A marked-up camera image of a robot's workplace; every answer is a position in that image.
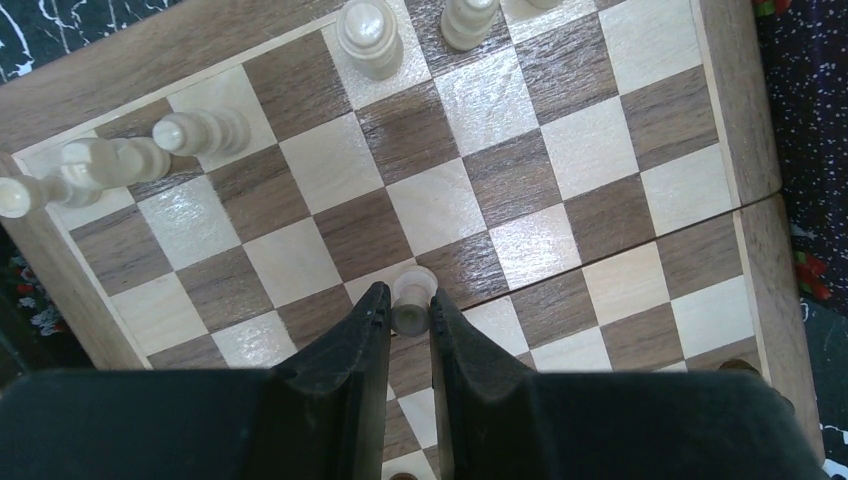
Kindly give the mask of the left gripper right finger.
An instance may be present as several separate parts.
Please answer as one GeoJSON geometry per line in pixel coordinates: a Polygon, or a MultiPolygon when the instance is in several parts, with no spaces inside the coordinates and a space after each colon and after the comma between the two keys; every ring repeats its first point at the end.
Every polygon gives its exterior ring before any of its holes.
{"type": "Polygon", "coordinates": [[[430,349],[445,479],[821,479],[788,400],[740,370],[533,370],[438,290],[430,349]]]}

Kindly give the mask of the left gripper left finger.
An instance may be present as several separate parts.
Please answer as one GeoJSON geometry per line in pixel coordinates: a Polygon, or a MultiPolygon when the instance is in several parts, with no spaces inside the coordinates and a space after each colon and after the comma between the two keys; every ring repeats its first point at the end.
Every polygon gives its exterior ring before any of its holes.
{"type": "Polygon", "coordinates": [[[48,370],[1,399],[5,479],[377,479],[392,295],[250,369],[48,370]]]}

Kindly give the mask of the white chess pawn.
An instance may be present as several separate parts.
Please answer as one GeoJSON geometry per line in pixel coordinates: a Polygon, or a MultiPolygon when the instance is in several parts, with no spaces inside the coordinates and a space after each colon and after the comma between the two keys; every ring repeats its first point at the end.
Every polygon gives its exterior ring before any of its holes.
{"type": "Polygon", "coordinates": [[[429,330],[430,302],[437,288],[435,274],[426,267],[412,265],[399,275],[391,288],[395,297],[391,326],[395,333],[415,337],[429,330]]]}

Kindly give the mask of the white chess king piece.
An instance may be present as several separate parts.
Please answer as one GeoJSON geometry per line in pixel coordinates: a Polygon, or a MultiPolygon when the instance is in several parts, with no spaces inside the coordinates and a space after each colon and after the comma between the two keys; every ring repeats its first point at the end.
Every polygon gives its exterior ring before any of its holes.
{"type": "Polygon", "coordinates": [[[386,80],[399,71],[404,49],[397,17],[386,1],[346,2],[336,35],[353,67],[365,77],[386,80]]]}

